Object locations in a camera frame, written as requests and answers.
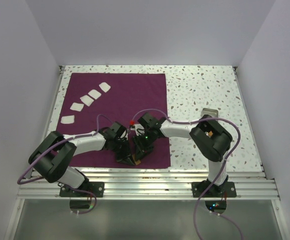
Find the aluminium rail frame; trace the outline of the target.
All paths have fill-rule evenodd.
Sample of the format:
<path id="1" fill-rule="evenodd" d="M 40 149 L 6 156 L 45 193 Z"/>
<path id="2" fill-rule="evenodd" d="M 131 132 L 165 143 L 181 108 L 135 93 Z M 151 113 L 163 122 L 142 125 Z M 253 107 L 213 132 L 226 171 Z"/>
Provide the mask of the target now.
<path id="1" fill-rule="evenodd" d="M 254 206 L 255 223 L 243 227 L 247 240 L 288 240 L 280 195 L 276 182 L 265 174 L 258 148 L 249 124 L 243 98 L 237 82 L 236 69 L 229 65 L 65 65 L 60 68 L 58 93 L 49 115 L 46 131 L 56 128 L 69 79 L 73 73 L 164 74 L 167 81 L 167 112 L 174 120 L 182 116 L 196 118 L 203 108 L 218 109 L 221 116 L 239 126 L 242 139 L 239 148 L 227 164 L 230 181 L 237 190 L 229 198 L 228 212 L 236 212 L 235 223 L 242 225 L 246 216 L 238 204 L 268 204 L 269 220 Z M 194 203 L 191 182 L 207 177 L 207 162 L 194 152 L 191 143 L 173 138 L 171 163 L 166 169 L 122 169 L 84 167 L 82 172 L 93 181 L 105 183 L 101 202 L 175 202 Z"/>

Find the purple cloth mat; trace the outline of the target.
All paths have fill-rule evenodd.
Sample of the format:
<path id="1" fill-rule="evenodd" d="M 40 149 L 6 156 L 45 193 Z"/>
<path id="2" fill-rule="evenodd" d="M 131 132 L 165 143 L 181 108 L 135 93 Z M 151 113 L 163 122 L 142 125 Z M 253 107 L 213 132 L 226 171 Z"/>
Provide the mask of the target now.
<path id="1" fill-rule="evenodd" d="M 106 82 L 111 86 L 103 92 L 99 84 Z M 72 111 L 73 103 L 80 103 L 80 97 L 88 95 L 91 90 L 101 93 L 91 106 L 84 105 L 82 111 Z M 63 135 L 81 135 L 94 131 L 96 117 L 107 116 L 129 126 L 133 116 L 145 109 L 158 109 L 167 113 L 167 89 L 164 74 L 136 73 L 72 73 L 59 115 L 56 130 Z M 61 124 L 63 116 L 75 116 L 73 124 Z M 166 169 L 171 166 L 169 139 L 160 138 L 154 142 L 154 150 L 141 160 L 137 166 L 118 163 L 114 152 L 110 150 L 91 151 L 72 158 L 72 167 L 96 168 L 135 168 Z"/>

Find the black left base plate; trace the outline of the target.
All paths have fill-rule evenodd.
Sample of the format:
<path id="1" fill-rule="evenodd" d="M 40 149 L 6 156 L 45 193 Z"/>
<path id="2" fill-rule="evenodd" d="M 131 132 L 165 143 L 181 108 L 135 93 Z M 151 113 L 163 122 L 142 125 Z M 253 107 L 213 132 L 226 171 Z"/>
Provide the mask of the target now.
<path id="1" fill-rule="evenodd" d="M 83 182 L 79 188 L 72 188 L 70 186 L 61 186 L 59 196 L 64 198 L 85 198 L 91 195 L 87 192 L 93 193 L 97 198 L 102 198 L 104 193 L 104 182 Z"/>

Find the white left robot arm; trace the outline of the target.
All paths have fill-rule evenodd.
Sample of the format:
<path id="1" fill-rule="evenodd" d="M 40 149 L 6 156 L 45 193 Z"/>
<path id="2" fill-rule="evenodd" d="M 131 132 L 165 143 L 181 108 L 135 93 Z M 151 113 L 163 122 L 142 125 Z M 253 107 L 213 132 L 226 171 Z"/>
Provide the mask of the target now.
<path id="1" fill-rule="evenodd" d="M 126 134 L 127 128 L 118 122 L 82 135 L 53 131 L 32 153 L 28 163 L 49 183 L 67 185 L 81 197 L 87 194 L 89 184 L 83 173 L 69 166 L 72 158 L 87 152 L 110 150 L 118 163 L 135 166 Z"/>

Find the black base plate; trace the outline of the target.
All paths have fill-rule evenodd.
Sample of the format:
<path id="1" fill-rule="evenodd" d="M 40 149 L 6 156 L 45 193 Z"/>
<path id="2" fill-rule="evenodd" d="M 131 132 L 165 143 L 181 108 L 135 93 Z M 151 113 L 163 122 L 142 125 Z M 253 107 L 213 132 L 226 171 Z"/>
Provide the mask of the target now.
<path id="1" fill-rule="evenodd" d="M 210 185 L 210 181 L 204 180 L 202 182 L 192 182 L 192 194 L 194 198 L 198 198 L 201 193 Z M 222 185 L 217 186 L 213 184 L 203 195 L 205 198 L 235 198 L 237 197 L 235 183 L 231 181 L 225 181 Z"/>
<path id="2" fill-rule="evenodd" d="M 93 193 L 97 198 L 102 198 L 104 193 L 104 182 L 83 182 L 79 188 L 72 188 L 70 186 L 61 186 L 59 196 L 64 198 L 85 198 L 91 195 L 87 192 Z"/>

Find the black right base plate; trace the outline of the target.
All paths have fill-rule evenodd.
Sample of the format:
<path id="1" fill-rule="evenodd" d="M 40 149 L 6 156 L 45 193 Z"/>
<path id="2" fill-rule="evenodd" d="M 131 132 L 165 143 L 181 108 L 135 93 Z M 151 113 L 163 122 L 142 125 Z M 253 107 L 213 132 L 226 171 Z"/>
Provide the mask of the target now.
<path id="1" fill-rule="evenodd" d="M 204 180 L 202 182 L 192 182 L 192 194 L 194 198 L 198 198 L 201 193 L 210 185 L 210 181 Z M 205 198 L 235 198 L 237 197 L 235 183 L 231 181 L 225 181 L 222 185 L 217 186 L 213 184 L 203 195 Z"/>

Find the white gauze pad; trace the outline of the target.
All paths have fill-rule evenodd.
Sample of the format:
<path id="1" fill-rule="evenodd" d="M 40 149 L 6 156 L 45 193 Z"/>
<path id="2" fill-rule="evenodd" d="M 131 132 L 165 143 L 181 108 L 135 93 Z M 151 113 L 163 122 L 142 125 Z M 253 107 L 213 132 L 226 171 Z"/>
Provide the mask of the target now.
<path id="1" fill-rule="evenodd" d="M 84 95 L 84 96 L 80 97 L 80 100 L 82 103 L 84 103 L 88 107 L 91 106 L 91 104 L 94 102 L 94 99 L 88 95 Z"/>
<path id="2" fill-rule="evenodd" d="M 111 89 L 111 86 L 106 82 L 99 84 L 99 87 L 104 93 L 107 93 Z"/>
<path id="3" fill-rule="evenodd" d="M 98 99 L 100 96 L 101 96 L 101 93 L 99 92 L 99 91 L 97 91 L 97 90 L 95 90 L 95 89 L 92 89 L 89 93 L 88 93 L 88 95 L 90 96 L 90 97 L 92 97 L 93 99 Z"/>
<path id="4" fill-rule="evenodd" d="M 60 123 L 64 125 L 73 124 L 75 121 L 74 115 L 62 116 Z"/>
<path id="5" fill-rule="evenodd" d="M 84 107 L 84 104 L 74 102 L 71 105 L 70 110 L 80 112 L 80 111 L 82 111 L 83 107 Z"/>

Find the steel instrument tray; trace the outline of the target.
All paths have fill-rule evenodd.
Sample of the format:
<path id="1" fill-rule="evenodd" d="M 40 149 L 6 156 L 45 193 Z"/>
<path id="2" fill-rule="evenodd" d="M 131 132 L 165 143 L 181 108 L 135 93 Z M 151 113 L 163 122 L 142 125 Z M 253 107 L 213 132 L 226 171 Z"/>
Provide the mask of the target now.
<path id="1" fill-rule="evenodd" d="M 201 111 L 201 119 L 208 119 L 210 121 L 218 121 L 219 112 L 212 108 L 203 108 Z"/>

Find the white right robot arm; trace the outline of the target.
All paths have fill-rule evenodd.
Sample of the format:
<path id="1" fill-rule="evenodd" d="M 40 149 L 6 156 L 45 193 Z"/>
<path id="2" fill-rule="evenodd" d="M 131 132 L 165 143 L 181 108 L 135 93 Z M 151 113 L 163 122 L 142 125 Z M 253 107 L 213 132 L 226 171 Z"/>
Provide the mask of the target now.
<path id="1" fill-rule="evenodd" d="M 165 117 L 157 119 L 147 112 L 138 122 L 143 127 L 143 132 L 133 137 L 137 160 L 151 153 L 154 142 L 158 139 L 190 139 L 208 160 L 209 194 L 219 196 L 225 191 L 224 183 L 228 180 L 228 174 L 224 158 L 231 147 L 233 137 L 216 119 L 206 114 L 197 123 L 176 122 Z"/>

